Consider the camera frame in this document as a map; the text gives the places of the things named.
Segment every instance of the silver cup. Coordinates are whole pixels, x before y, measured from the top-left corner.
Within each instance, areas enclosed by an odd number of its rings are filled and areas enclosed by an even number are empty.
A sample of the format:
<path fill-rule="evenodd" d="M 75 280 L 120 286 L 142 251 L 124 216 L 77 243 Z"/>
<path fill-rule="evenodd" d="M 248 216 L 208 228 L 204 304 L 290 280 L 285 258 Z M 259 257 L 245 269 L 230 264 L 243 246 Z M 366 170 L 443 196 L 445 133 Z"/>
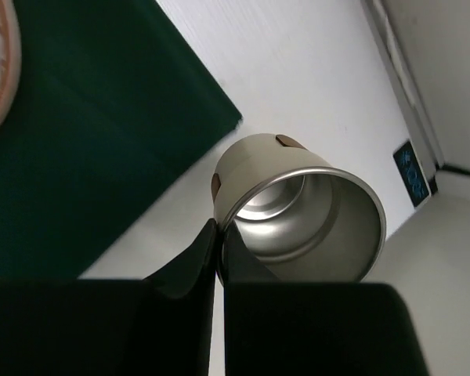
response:
<path fill-rule="evenodd" d="M 385 212 L 358 177 L 284 135 L 234 143 L 212 178 L 214 216 L 282 280 L 362 280 L 385 242 Z"/>

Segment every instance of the label with blue writing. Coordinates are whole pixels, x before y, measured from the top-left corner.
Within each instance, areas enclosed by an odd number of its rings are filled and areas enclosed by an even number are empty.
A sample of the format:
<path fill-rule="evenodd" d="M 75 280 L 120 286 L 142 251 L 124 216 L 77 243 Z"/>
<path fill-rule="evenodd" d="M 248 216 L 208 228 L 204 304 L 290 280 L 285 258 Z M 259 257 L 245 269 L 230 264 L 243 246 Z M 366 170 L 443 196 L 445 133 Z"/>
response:
<path fill-rule="evenodd" d="M 410 200 L 413 201 L 413 205 L 416 208 L 430 196 L 430 189 L 423 172 L 421 172 L 419 161 L 416 158 L 416 153 L 410 140 L 407 140 L 393 154 L 393 159 L 399 169 L 400 176 L 402 176 Z"/>

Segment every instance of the green cloth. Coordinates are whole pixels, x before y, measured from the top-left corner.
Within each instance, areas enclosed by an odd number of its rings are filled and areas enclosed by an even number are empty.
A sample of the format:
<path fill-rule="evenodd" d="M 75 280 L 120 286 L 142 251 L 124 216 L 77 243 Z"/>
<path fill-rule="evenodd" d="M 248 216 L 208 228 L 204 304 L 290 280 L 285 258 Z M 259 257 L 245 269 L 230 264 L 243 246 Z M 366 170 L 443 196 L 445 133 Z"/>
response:
<path fill-rule="evenodd" d="M 241 116 L 152 0 L 15 6 L 0 277 L 76 277 Z"/>

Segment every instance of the gray wall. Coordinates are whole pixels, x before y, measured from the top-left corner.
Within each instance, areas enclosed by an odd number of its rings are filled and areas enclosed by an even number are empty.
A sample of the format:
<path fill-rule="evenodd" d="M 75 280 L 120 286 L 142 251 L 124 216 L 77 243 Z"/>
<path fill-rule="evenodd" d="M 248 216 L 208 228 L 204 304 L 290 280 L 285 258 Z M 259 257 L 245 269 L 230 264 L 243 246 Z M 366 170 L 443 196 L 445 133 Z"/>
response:
<path fill-rule="evenodd" d="M 385 0 L 446 162 L 470 168 L 470 0 Z"/>
<path fill-rule="evenodd" d="M 470 375 L 470 201 L 438 193 L 387 241 L 368 280 L 402 295 L 431 374 Z"/>

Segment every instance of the stainless steel mug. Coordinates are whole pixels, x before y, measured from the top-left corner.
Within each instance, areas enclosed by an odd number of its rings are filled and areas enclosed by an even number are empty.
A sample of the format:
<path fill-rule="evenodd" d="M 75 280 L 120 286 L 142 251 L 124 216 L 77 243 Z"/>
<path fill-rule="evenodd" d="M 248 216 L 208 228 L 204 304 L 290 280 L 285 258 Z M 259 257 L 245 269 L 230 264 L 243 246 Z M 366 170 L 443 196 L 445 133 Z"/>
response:
<path fill-rule="evenodd" d="M 282 280 L 361 280 L 385 242 L 376 193 L 284 135 L 234 143 L 211 188 L 221 230 L 235 221 L 248 249 Z"/>

